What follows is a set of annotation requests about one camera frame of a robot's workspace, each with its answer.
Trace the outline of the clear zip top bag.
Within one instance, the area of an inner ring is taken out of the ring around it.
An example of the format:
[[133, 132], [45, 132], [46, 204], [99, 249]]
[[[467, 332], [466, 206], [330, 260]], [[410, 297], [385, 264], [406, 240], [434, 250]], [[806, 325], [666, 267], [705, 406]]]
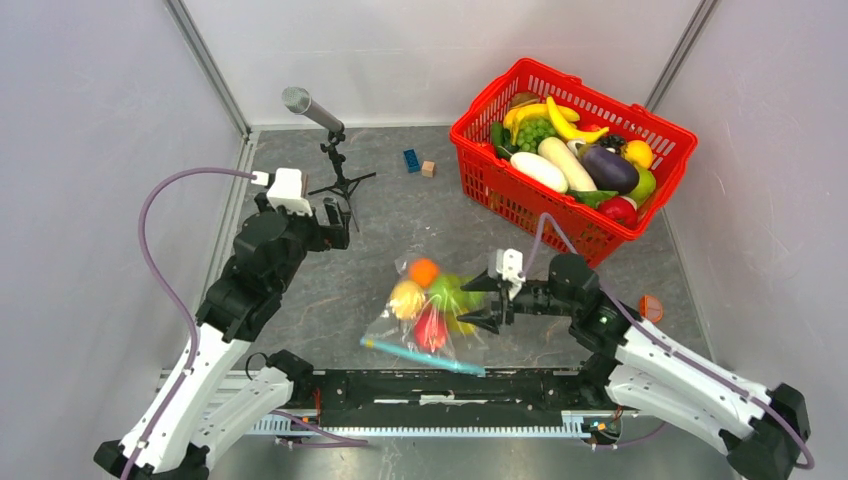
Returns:
[[481, 329], [459, 317], [484, 307], [486, 295], [466, 292], [471, 280], [439, 263], [406, 254], [395, 260], [398, 280], [360, 344], [424, 367], [483, 377]]

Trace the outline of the yellow lemon toy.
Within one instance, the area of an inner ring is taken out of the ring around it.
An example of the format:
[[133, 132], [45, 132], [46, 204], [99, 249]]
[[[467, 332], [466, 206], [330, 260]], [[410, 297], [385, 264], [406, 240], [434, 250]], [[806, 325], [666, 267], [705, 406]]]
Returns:
[[393, 288], [389, 308], [399, 320], [414, 321], [426, 304], [426, 294], [413, 280], [402, 280]]

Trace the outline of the red apple toy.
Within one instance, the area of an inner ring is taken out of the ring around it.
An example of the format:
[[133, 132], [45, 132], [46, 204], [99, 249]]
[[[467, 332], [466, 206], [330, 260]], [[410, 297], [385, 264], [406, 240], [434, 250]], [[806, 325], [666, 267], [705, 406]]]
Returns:
[[425, 307], [414, 326], [417, 345], [428, 353], [442, 349], [448, 341], [449, 332], [442, 313]]

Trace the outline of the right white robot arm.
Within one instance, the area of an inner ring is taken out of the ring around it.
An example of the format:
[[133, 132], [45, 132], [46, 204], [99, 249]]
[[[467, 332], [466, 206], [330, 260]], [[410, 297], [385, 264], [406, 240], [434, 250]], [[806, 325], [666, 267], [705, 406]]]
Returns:
[[527, 279], [521, 259], [517, 250], [499, 250], [462, 285], [498, 298], [461, 321], [497, 333], [517, 314], [567, 317], [572, 337], [592, 354], [577, 382], [585, 405], [611, 401], [684, 430], [745, 479], [787, 479], [812, 467], [800, 391], [786, 383], [769, 388], [694, 353], [612, 296], [578, 254], [556, 255], [544, 280]]

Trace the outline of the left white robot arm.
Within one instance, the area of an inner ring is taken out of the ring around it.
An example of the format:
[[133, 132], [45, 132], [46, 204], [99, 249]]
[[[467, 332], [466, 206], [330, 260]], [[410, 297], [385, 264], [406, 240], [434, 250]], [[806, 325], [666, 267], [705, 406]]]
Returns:
[[233, 240], [233, 254], [209, 287], [190, 340], [156, 399], [120, 440], [102, 443], [93, 460], [125, 479], [205, 479], [220, 457], [274, 407], [306, 405], [314, 394], [310, 365], [283, 354], [210, 415], [204, 413], [236, 361], [276, 314], [308, 252], [344, 250], [351, 213], [323, 201], [328, 224], [273, 207], [262, 194], [258, 212]]

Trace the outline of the orange fruit toy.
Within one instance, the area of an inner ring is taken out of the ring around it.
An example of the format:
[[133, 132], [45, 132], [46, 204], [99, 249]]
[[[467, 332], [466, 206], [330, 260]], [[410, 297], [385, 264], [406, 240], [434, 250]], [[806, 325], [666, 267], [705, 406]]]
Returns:
[[429, 289], [440, 274], [440, 267], [428, 258], [416, 259], [407, 268], [408, 278], [423, 289]]

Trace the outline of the green apple toy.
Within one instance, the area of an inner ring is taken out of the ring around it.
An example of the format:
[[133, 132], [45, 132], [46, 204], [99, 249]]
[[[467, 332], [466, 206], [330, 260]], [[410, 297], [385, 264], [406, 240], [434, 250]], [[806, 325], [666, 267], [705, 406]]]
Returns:
[[430, 304], [442, 313], [453, 314], [458, 314], [461, 310], [472, 311], [480, 308], [483, 305], [485, 293], [461, 289], [472, 279], [472, 276], [439, 275], [428, 290]]

